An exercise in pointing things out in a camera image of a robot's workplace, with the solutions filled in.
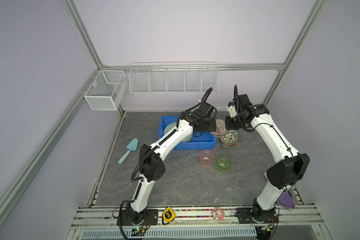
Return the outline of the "pink patterned bowl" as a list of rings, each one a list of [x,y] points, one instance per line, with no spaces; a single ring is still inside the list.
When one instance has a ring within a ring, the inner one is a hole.
[[[211,132],[213,136],[216,138],[221,138],[225,136],[228,133],[228,130],[226,128],[226,123],[224,120],[216,119],[216,130]]]

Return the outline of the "black white leaf bowl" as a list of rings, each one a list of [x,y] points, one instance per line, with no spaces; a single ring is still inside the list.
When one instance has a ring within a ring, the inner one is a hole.
[[[233,144],[238,142],[239,133],[236,130],[229,130],[228,133],[220,139],[227,144]]]

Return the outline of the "light green flower plate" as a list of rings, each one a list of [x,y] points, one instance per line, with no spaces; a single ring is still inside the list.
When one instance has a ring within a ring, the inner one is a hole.
[[[176,122],[173,122],[173,123],[169,124],[169,125],[166,126],[166,128],[164,129],[163,134],[166,135],[167,133],[172,132],[175,126],[176,126]],[[193,137],[193,134],[187,135],[186,137],[184,137],[184,138],[181,140],[181,143],[190,142],[191,139],[192,139],[192,137]]]

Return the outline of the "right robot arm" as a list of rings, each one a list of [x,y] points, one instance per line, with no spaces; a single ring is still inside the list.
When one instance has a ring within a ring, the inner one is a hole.
[[[249,97],[238,93],[234,87],[234,98],[228,104],[226,117],[228,130],[243,129],[247,133],[257,132],[271,151],[275,164],[267,174],[267,183],[254,200],[247,215],[256,223],[263,223],[276,215],[276,204],[288,189],[301,180],[308,168],[310,158],[300,153],[281,133],[270,111],[263,104],[254,105]]]

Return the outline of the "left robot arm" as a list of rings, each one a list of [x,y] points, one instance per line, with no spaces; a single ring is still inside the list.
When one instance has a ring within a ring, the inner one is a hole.
[[[131,176],[131,182],[138,185],[131,200],[121,203],[118,216],[120,225],[123,217],[132,224],[143,222],[153,186],[166,171],[164,160],[183,139],[189,135],[199,138],[204,133],[216,130],[216,121],[211,114],[216,114],[217,109],[207,102],[212,91],[212,87],[208,88],[198,104],[182,111],[176,125],[167,134],[150,145],[142,145],[139,161]]]

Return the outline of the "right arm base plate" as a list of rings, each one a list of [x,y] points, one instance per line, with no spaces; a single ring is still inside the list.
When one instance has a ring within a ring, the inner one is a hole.
[[[251,208],[237,208],[235,217],[238,218],[240,224],[276,224],[279,222],[276,209],[262,210],[257,206]]]

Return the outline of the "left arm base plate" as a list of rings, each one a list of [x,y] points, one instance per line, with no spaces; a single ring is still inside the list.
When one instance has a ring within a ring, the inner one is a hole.
[[[121,216],[118,217],[117,225],[119,226],[137,226],[137,225],[153,225],[158,224],[158,209],[145,209],[137,213],[133,209],[122,210]]]

